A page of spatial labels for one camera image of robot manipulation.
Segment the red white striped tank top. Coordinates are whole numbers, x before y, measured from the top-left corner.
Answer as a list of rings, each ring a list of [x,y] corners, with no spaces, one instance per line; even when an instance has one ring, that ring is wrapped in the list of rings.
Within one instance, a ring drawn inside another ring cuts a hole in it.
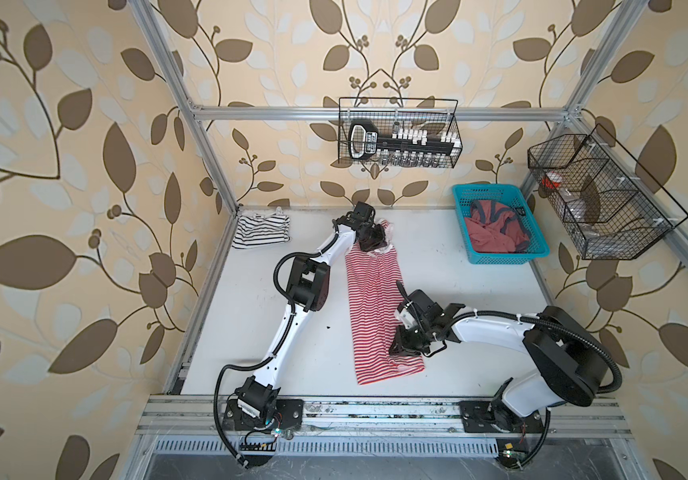
[[[393,245],[365,252],[354,245],[345,256],[354,370],[357,383],[369,385],[421,373],[419,357],[399,357],[390,347],[402,323],[395,312],[403,301],[403,279]]]

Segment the black white striped tank top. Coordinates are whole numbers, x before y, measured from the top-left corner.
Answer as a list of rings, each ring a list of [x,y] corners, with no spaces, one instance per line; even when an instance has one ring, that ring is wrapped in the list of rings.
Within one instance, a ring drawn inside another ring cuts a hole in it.
[[[254,249],[290,241],[291,218],[280,208],[267,215],[241,215],[237,220],[232,247]]]

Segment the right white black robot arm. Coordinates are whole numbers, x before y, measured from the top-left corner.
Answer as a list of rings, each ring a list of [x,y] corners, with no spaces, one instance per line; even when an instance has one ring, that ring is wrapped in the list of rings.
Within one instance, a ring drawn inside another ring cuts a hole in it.
[[[548,429],[551,408],[589,407],[600,394],[614,393],[623,375],[609,350],[565,310],[549,305],[537,314],[441,307],[424,291],[397,289],[400,326],[390,347],[397,357],[431,358],[450,343],[503,347],[530,357],[531,371],[509,378],[489,400],[459,404],[468,433],[523,433]]]

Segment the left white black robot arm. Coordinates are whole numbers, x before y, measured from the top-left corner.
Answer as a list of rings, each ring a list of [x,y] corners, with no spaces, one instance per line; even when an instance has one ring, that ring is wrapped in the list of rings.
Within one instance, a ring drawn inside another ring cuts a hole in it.
[[[227,364],[217,378],[216,386],[220,387],[228,371],[248,375],[227,401],[226,415],[236,429],[270,431],[288,426],[277,405],[283,363],[306,320],[324,307],[333,264],[354,246],[370,252],[386,245],[385,229],[375,217],[373,206],[358,202],[351,211],[332,221],[332,235],[317,250],[291,252],[276,264],[272,281],[286,305],[265,358],[250,366]]]

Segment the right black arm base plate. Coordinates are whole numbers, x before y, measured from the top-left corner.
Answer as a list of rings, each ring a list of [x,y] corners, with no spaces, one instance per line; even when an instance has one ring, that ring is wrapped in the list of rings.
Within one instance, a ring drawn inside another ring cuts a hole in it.
[[[467,400],[459,403],[460,417],[466,433],[501,433],[521,435],[543,433],[542,417],[536,413],[520,417],[503,404]]]

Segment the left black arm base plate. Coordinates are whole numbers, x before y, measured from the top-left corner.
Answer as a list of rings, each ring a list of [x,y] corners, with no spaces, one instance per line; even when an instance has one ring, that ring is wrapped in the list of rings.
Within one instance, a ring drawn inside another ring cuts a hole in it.
[[[304,401],[281,398],[276,401],[274,414],[266,420],[258,420],[244,413],[236,399],[227,403],[224,420],[229,428],[237,431],[299,429],[303,422]]]

